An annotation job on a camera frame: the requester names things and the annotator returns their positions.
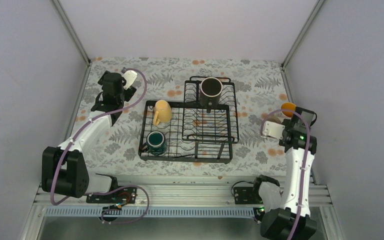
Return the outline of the white mug orange interior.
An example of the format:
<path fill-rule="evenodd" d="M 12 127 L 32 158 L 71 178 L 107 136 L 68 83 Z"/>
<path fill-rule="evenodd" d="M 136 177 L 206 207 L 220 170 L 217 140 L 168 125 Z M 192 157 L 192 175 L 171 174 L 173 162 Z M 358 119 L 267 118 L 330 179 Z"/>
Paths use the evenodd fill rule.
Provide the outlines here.
<path fill-rule="evenodd" d="M 280 109 L 282 114 L 287 118 L 292 118 L 294 116 L 294 111 L 296 110 L 296 105 L 292 102 L 285 102 L 281 105 Z"/>

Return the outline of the black mug white rim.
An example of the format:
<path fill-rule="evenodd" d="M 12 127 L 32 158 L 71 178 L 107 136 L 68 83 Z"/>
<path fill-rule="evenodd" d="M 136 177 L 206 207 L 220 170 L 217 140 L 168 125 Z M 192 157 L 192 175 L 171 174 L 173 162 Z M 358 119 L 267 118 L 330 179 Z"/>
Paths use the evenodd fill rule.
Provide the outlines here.
<path fill-rule="evenodd" d="M 207 113 L 215 110 L 219 104 L 223 91 L 222 82 L 215 77 L 205 78 L 199 86 L 199 104 Z"/>

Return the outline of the beige cream mug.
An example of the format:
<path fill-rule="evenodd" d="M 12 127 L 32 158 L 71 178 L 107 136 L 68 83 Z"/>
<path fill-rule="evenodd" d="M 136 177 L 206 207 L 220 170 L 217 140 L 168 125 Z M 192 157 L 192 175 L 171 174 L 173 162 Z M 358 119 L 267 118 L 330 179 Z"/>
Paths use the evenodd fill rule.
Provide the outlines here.
<path fill-rule="evenodd" d="M 271 116 L 269 121 L 270 122 L 275 122 L 277 124 L 281 124 L 282 123 L 282 121 L 278 117 L 276 117 L 276 116 Z"/>

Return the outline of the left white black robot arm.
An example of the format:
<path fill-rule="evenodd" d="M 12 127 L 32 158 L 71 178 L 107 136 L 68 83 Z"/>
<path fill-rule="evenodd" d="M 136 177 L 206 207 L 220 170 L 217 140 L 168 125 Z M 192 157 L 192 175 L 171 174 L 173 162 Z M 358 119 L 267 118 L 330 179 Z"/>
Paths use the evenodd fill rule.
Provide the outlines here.
<path fill-rule="evenodd" d="M 99 193 L 111 203 L 119 197 L 119 188 L 109 175 L 90 173 L 85 154 L 98 142 L 122 114 L 137 89 L 138 73 L 132 69 L 121 73 L 105 71 L 98 80 L 101 91 L 95 98 L 85 125 L 58 146 L 48 146 L 42 153 L 41 188 L 48 193 L 80 198 Z"/>

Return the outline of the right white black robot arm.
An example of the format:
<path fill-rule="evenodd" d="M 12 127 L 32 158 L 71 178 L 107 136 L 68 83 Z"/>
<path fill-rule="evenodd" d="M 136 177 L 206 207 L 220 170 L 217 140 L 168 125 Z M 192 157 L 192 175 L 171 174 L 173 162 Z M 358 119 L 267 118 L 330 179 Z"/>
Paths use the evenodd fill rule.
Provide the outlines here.
<path fill-rule="evenodd" d="M 308 240 L 318 229 L 311 219 L 309 188 L 312 164 L 317 151 L 317 138 L 311 135 L 311 126 L 317 114 L 296 106 L 293 110 L 282 108 L 292 117 L 282 123 L 267 117 L 260 127 L 260 135 L 277 139 L 284 147 L 286 179 L 283 189 L 280 183 L 265 175 L 255 180 L 251 198 L 263 204 L 260 235 L 268 240 Z"/>

